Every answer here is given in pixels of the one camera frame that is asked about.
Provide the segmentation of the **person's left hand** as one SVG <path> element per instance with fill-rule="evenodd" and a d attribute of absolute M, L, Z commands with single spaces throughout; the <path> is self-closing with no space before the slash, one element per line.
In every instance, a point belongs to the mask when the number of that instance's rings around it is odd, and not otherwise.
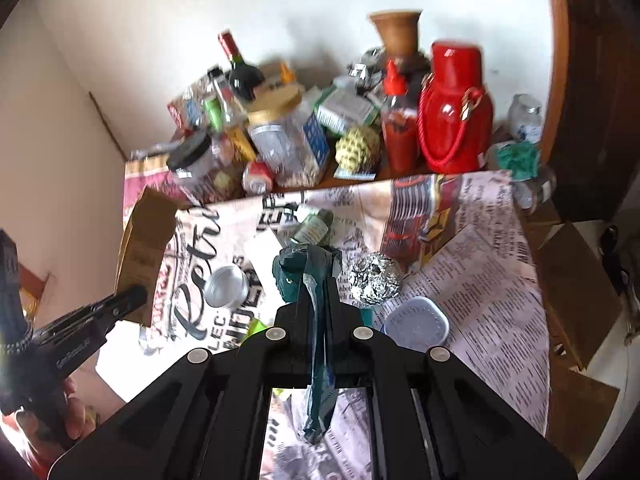
<path fill-rule="evenodd" d="M 90 414 L 88 406 L 78 398 L 77 385 L 73 378 L 64 380 L 63 391 L 65 408 L 62 427 L 66 438 L 76 442 L 96 430 L 96 418 Z M 21 408 L 15 413 L 15 420 L 30 447 L 41 456 L 58 457 L 65 451 L 62 440 L 33 412 Z"/>

